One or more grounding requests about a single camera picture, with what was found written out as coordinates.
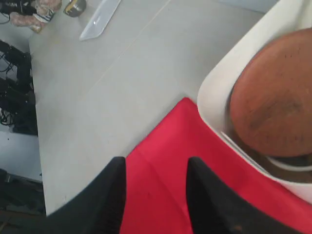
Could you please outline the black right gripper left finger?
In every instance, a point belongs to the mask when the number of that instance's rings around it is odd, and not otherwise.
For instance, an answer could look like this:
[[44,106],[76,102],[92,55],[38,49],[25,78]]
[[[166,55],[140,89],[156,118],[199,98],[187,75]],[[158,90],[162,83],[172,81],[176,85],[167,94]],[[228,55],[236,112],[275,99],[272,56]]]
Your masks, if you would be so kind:
[[114,157],[97,177],[45,221],[47,234],[118,234],[126,203],[125,158]]

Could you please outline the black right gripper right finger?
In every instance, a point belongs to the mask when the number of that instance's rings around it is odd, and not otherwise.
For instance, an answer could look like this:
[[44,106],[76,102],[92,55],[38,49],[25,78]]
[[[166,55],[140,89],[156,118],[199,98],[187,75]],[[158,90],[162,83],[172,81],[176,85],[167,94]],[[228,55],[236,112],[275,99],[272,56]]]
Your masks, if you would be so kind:
[[195,234],[297,233],[242,199],[198,157],[188,160],[186,199]]

